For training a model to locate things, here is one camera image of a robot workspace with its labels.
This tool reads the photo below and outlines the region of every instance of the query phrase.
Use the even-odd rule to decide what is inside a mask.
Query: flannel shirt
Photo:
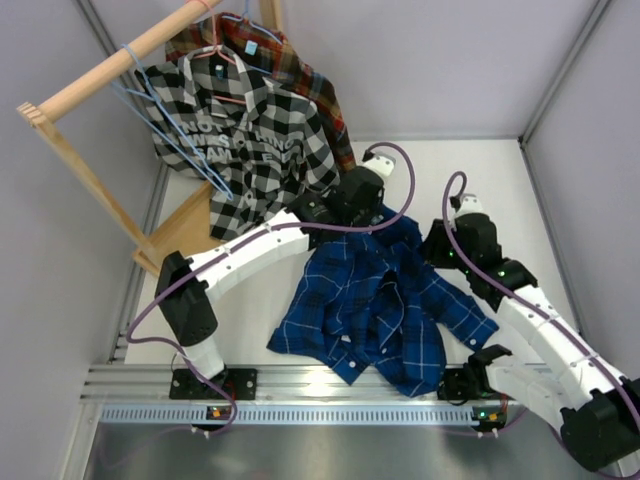
[[[231,48],[249,65],[272,72],[270,78],[279,82],[283,88],[315,102],[336,163],[345,172],[355,167],[347,126],[331,82],[300,60],[283,33],[272,31],[282,42],[280,45],[264,32],[252,28],[246,20],[234,22],[222,18],[222,15],[235,17],[231,13],[221,13],[217,16],[218,41]],[[165,44],[166,59],[176,61],[192,50],[211,45],[211,25],[212,19],[208,18],[190,25],[169,40]],[[247,53],[247,42],[257,44],[253,54]]]
[[[315,104],[278,88],[231,50],[222,49],[236,65],[219,56],[192,61],[209,47],[177,62],[146,67],[145,72],[172,119],[229,185],[232,200],[214,189],[210,225],[211,236],[231,240],[268,220],[305,188],[321,192],[338,182],[339,175]],[[213,73],[216,61],[225,70],[222,79]],[[136,75],[144,85],[141,73]],[[243,99],[246,105],[220,102],[214,91]],[[157,128],[201,163],[155,104],[148,104],[147,111]],[[183,174],[200,177],[175,148],[155,133],[152,137],[158,158]]]
[[[393,214],[385,209],[384,217]],[[446,366],[436,322],[474,351],[498,325],[424,264],[421,241],[418,225],[403,217],[319,246],[268,348],[316,358],[348,384],[374,365],[404,395],[436,390]]]

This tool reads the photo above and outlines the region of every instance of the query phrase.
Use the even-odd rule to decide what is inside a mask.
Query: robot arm
[[[340,235],[304,227],[277,227],[300,222],[375,224],[384,182],[394,165],[392,158],[372,154],[365,158],[363,166],[348,172],[337,188],[322,196],[303,194],[264,225],[236,240],[189,258],[175,252],[165,259],[156,294],[224,255],[213,268],[202,269],[160,303],[185,356],[200,374],[219,386],[227,378],[213,335],[218,324],[212,303],[266,266]],[[462,399],[483,398],[495,392],[512,397],[559,431],[571,455],[591,471],[640,449],[638,429],[620,394],[622,390],[627,400],[630,398],[640,408],[640,379],[630,381],[599,357],[554,310],[535,277],[520,262],[502,256],[496,227],[474,195],[452,197],[451,203],[455,209],[451,219],[454,238],[463,253],[494,282],[515,292],[544,315],[506,296],[469,270],[452,249],[442,220],[433,222],[421,247],[424,259],[437,268],[463,272],[474,295],[496,312],[498,323],[514,327],[552,371],[551,377],[542,375],[518,363],[517,352],[513,355],[507,348],[493,345],[469,357],[453,390],[461,392]],[[241,253],[231,255],[240,246]],[[575,341],[568,340],[567,334],[576,337]]]
[[[463,253],[483,273],[549,318],[505,296],[471,271],[452,248],[442,220],[433,222],[421,247],[423,257],[435,267],[463,272],[473,293],[496,312],[496,321],[515,328],[552,371],[551,377],[545,376],[519,363],[514,358],[517,352],[494,345],[469,358],[463,367],[462,388],[458,379],[456,389],[466,387],[466,399],[500,392],[517,400],[558,431],[571,455],[590,471],[640,449],[635,422],[611,383],[615,379],[637,408],[640,379],[628,380],[603,360],[555,311],[535,277],[520,262],[502,257],[496,227],[475,195],[452,197],[451,204],[455,210],[451,226]],[[595,368],[595,362],[608,375]]]
[[[347,172],[340,184],[329,192],[302,194],[263,225],[218,248],[188,258],[180,252],[165,258],[156,296],[180,278],[226,254],[214,267],[196,275],[160,303],[185,356],[204,377],[222,385],[227,374],[213,335],[218,322],[212,304],[231,287],[263,268],[340,235],[304,227],[282,230],[276,227],[301,222],[344,226],[376,223],[384,183],[394,167],[392,157],[379,153],[366,155],[363,165]],[[241,253],[231,255],[240,245],[243,246]]]

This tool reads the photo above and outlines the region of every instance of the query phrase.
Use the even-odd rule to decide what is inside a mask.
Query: white floor
[[[372,142],[356,142],[357,158]],[[407,214],[419,222],[426,235],[434,218],[440,217],[445,183],[456,170],[469,177],[467,192],[478,195],[498,227],[498,239],[505,256],[520,260],[537,278],[547,297],[564,318],[574,324],[569,302],[553,258],[542,217],[529,177],[515,140],[464,140],[399,142],[409,153],[417,175],[416,195]],[[408,173],[399,155],[397,168],[385,194],[385,203],[399,208],[406,198]],[[167,187],[161,221],[177,208],[197,187],[197,181],[172,172]],[[318,362],[295,355],[280,355],[266,349],[274,328],[280,323],[293,297],[304,263],[310,254],[289,258],[273,265],[234,287],[214,306],[220,323],[215,335],[222,357],[230,365],[317,365]],[[470,293],[462,274],[442,275]],[[147,275],[138,311],[153,298],[155,279]],[[493,312],[484,304],[488,314]],[[448,362],[463,363],[470,351],[447,332],[443,338]],[[140,336],[173,334],[158,309],[146,318],[136,332]],[[503,325],[489,341],[510,348],[522,361],[540,363],[537,355],[508,325]],[[163,344],[130,345],[125,362],[131,364],[169,364],[171,348]]]

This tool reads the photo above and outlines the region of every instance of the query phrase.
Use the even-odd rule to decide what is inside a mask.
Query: wooden stand
[[[221,0],[205,2],[213,7]],[[279,0],[260,0],[260,11],[263,25],[282,30]],[[138,58],[144,58],[205,13],[207,9],[200,1],[188,2],[129,43],[129,47]],[[134,260],[157,276],[162,260],[171,252],[179,250],[188,256],[220,245],[219,240],[209,236],[209,201],[213,186],[209,182],[203,182],[191,197],[147,237],[55,126],[56,121],[122,75],[133,64],[134,61],[126,50],[118,50],[41,105],[36,107],[24,103],[18,107],[18,112],[135,242],[138,248],[133,254]]]

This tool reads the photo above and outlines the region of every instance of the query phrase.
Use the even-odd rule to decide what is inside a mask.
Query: black and white plaid shirt
[[[231,240],[268,220],[305,188],[323,191],[337,183],[338,170],[316,105],[281,89],[222,48],[236,65],[217,55],[193,58],[210,51],[207,47],[145,72],[167,112],[233,192],[228,200],[214,190],[210,210],[211,236]],[[221,77],[216,65],[222,65]],[[140,72],[136,75],[144,85]],[[246,105],[219,101],[214,92]],[[160,110],[154,104],[147,110],[152,123],[201,164]],[[201,177],[175,148],[155,133],[152,137],[158,158],[183,174]]]

